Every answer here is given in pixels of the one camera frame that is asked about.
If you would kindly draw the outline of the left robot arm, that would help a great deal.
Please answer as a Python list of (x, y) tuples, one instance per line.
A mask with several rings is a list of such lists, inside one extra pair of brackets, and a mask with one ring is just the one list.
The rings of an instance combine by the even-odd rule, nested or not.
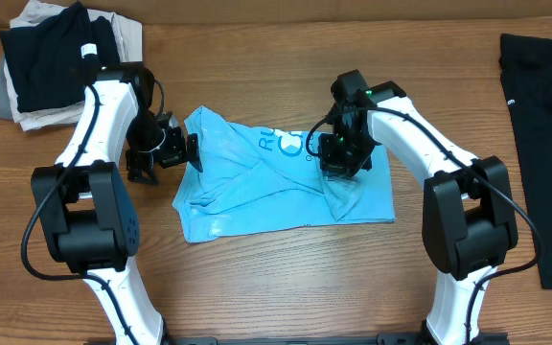
[(23, 235), (21, 260), (40, 280), (86, 283), (115, 343), (170, 344), (166, 321), (139, 273), (140, 224), (119, 163), (126, 163), (127, 180), (148, 185), (158, 183), (156, 166), (188, 163), (200, 172), (198, 138), (184, 134), (171, 113), (150, 111), (161, 84), (143, 63), (103, 66), (84, 80), (84, 108), (68, 146), (31, 178), (36, 209), (29, 224), (41, 226), (52, 259), (69, 271), (55, 276), (31, 265), (31, 229)]

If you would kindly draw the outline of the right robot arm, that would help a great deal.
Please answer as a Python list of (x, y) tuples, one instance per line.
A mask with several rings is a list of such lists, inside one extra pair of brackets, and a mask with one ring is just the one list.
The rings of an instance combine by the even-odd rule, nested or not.
[(495, 156), (478, 159), (429, 124), (394, 82), (369, 86), (358, 70), (337, 77), (319, 138), (321, 170), (353, 177), (375, 167), (378, 147), (390, 150), (423, 193), (422, 238), (438, 270), (432, 308), (417, 332), (381, 333), (379, 344), (506, 344), (484, 333), (478, 318), (488, 276), (518, 243), (508, 171)]

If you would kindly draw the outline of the light blue printed t-shirt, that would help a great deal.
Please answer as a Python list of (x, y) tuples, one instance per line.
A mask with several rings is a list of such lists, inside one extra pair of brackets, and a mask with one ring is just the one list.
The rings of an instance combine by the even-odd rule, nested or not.
[(326, 176), (307, 150), (317, 135), (225, 121), (201, 106), (185, 121), (202, 168), (188, 166), (173, 208), (189, 243), (302, 226), (392, 222), (384, 147), (351, 178)]

